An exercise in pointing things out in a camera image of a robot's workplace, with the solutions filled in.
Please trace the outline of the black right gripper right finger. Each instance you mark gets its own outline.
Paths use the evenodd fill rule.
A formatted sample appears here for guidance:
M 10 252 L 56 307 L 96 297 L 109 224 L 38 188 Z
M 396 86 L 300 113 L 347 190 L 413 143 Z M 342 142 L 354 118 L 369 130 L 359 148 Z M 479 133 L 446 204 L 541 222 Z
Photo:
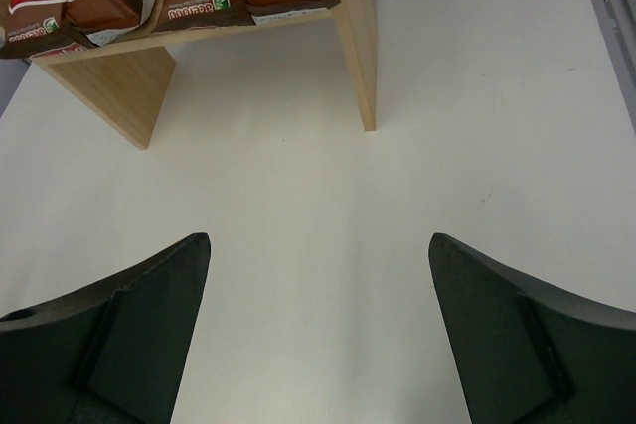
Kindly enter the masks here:
M 632 423 L 635 315 L 435 234 L 429 265 L 474 423 Z

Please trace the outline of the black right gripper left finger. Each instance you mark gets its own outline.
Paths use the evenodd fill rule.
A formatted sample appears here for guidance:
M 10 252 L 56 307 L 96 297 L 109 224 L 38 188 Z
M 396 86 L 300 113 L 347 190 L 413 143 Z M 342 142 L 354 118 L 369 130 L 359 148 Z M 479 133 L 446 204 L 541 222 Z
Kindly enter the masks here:
M 4 423 L 171 421 L 207 281 L 193 233 L 143 262 L 1 319 Z

